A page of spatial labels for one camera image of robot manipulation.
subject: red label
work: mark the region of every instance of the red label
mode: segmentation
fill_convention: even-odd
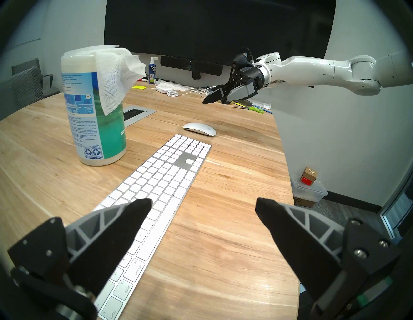
[[[301,179],[301,181],[304,182],[306,185],[311,185],[311,180],[310,180],[310,179],[307,179],[306,177],[303,177],[303,178]]]

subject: wooden table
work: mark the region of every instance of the wooden table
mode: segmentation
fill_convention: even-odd
[[[274,118],[201,102],[131,89],[124,107],[157,112],[126,128],[125,156],[103,167],[79,161],[62,93],[2,120],[3,263],[11,266],[6,249],[46,219],[70,224],[90,212],[179,133],[212,149],[121,319],[296,319],[299,281],[254,211],[257,197],[293,204]],[[183,130],[188,122],[216,136]]]

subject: expo whiteboard cleaner bottle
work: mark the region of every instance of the expo whiteboard cleaner bottle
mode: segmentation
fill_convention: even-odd
[[[156,66],[155,66],[155,60],[158,60],[157,57],[151,57],[151,62],[148,66],[148,82],[151,84],[155,84],[155,72],[156,72]]]
[[[97,46],[94,50],[114,48]],[[90,48],[62,56],[62,84],[73,141],[80,161],[104,166],[126,152],[122,102],[107,116],[102,110],[95,55]]]

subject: spray bottle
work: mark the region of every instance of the spray bottle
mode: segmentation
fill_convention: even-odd
[[[148,66],[149,67],[148,79],[149,79],[149,83],[151,84],[155,84],[155,71],[156,71],[155,60],[158,60],[158,58],[151,57],[151,63]]]

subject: white mouse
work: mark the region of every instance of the white mouse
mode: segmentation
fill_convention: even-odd
[[[202,135],[209,135],[211,137],[216,135],[216,131],[214,130],[214,128],[211,128],[210,126],[207,126],[203,123],[191,122],[185,124],[183,128],[188,131],[201,133]]]

